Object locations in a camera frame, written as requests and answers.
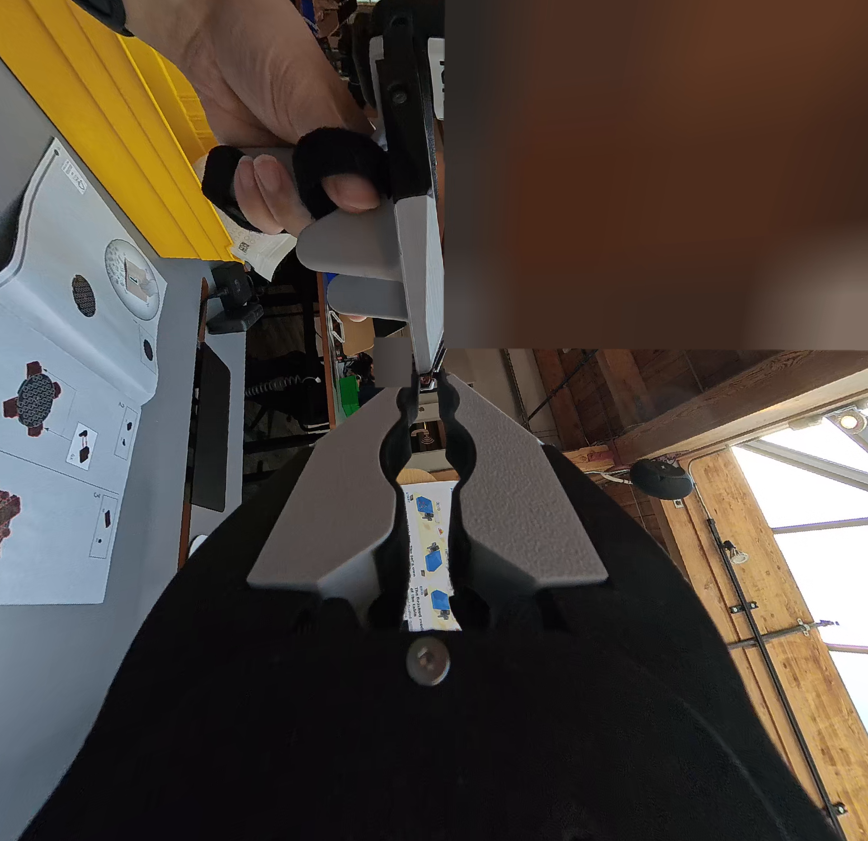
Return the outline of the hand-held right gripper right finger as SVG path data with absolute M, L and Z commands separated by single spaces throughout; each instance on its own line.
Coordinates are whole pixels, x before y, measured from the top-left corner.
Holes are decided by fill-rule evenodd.
M 544 445 L 455 375 L 438 376 L 453 490 L 449 560 L 457 592 L 491 608 L 542 589 L 598 585 L 608 572 Z

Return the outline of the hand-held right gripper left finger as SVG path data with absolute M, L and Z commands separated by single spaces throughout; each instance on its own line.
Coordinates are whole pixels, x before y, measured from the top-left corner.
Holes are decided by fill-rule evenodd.
M 410 581 L 406 499 L 416 383 L 386 388 L 311 450 L 247 581 L 348 601 L 364 624 L 400 629 Z

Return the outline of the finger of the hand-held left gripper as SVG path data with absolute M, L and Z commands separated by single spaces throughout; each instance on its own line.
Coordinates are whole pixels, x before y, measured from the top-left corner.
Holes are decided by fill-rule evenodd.
M 432 194 L 394 206 L 396 238 L 410 340 L 417 371 L 435 371 L 444 337 L 444 268 L 437 204 Z

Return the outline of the person's left hand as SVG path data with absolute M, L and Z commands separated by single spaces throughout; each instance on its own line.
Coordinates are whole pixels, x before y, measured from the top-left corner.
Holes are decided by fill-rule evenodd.
M 373 126 L 289 0 L 123 0 L 126 27 L 198 95 L 220 144 L 285 148 L 320 128 Z

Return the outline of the black dome ceiling fixture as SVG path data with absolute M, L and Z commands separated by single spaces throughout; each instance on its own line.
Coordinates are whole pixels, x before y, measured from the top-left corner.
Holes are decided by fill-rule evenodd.
M 647 458 L 630 467 L 628 478 L 643 494 L 658 500 L 682 500 L 695 488 L 693 479 L 678 465 Z

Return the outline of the white printed plastic bag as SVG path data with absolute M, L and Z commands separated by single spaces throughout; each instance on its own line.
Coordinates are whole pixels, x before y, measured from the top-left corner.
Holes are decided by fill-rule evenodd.
M 211 202 L 231 240 L 232 254 L 269 282 L 279 263 L 295 248 L 297 239 L 286 232 L 263 234 L 250 226 L 238 206 L 234 187 L 242 156 L 231 146 L 219 145 L 201 156 L 193 171 L 201 179 L 202 195 Z

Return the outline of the large bright window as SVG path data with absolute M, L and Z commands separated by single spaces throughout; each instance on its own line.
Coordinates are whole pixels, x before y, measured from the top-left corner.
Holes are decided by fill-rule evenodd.
M 824 418 L 732 452 L 865 724 L 866 449 Z

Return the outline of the brick building instruction booklet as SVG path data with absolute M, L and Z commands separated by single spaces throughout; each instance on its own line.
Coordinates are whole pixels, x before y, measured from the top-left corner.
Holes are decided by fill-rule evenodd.
M 1 276 L 1 603 L 104 600 L 166 282 L 53 139 Z

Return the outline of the yellow plastic bin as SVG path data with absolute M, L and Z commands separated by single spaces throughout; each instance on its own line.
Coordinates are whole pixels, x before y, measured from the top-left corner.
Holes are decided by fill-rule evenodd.
M 161 257 L 233 260 L 193 171 L 216 140 L 171 62 L 69 0 L 1 0 L 1 57 Z

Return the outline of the wooden chair with white frame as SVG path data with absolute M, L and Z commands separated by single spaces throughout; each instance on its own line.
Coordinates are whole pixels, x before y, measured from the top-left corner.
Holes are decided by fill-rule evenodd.
M 341 315 L 329 308 L 328 320 L 332 336 L 344 353 L 354 355 L 373 347 L 375 331 L 372 318 Z

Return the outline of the black desk mount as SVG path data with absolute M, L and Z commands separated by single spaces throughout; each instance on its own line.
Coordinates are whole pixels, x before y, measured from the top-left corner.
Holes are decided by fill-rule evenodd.
M 239 262 L 223 262 L 211 274 L 213 290 L 208 299 L 219 300 L 222 310 L 206 321 L 208 333 L 244 334 L 264 316 L 250 275 Z

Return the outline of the black ceiling track rail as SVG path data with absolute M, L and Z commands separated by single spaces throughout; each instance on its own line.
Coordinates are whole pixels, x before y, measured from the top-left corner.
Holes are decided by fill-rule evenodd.
M 772 659 L 771 654 L 769 654 L 768 648 L 766 646 L 765 635 L 760 631 L 760 627 L 756 619 L 754 618 L 754 609 L 758 608 L 758 606 L 754 601 L 749 601 L 747 599 L 745 592 L 741 586 L 739 577 L 735 572 L 734 566 L 732 564 L 731 555 L 731 551 L 734 549 L 734 547 L 729 541 L 722 540 L 716 522 L 710 515 L 707 516 L 707 525 L 711 533 L 713 542 L 715 543 L 715 546 L 721 555 L 722 563 L 724 565 L 726 574 L 730 582 L 732 583 L 732 587 L 738 599 L 736 608 L 732 608 L 731 613 L 735 615 L 743 614 L 745 616 L 747 626 L 749 627 L 751 632 L 751 639 L 754 642 L 754 647 L 757 648 L 760 652 L 766 671 L 773 684 L 776 695 L 778 696 L 778 701 L 780 702 L 787 717 L 787 721 L 793 730 L 797 747 L 807 763 L 807 768 L 811 775 L 811 780 L 813 781 L 814 786 L 819 793 L 821 804 L 823 806 L 826 817 L 830 822 L 830 826 L 834 830 L 835 834 L 838 836 L 838 839 L 845 840 L 845 834 L 840 824 L 840 814 L 837 805 L 835 803 L 832 803 L 829 793 L 826 790 L 826 785 L 822 780 L 819 768 L 817 767 L 816 762 L 813 759 L 811 750 L 797 720 L 797 716 L 793 711 L 793 707 L 787 697 L 786 690 L 778 675 L 775 663 Z

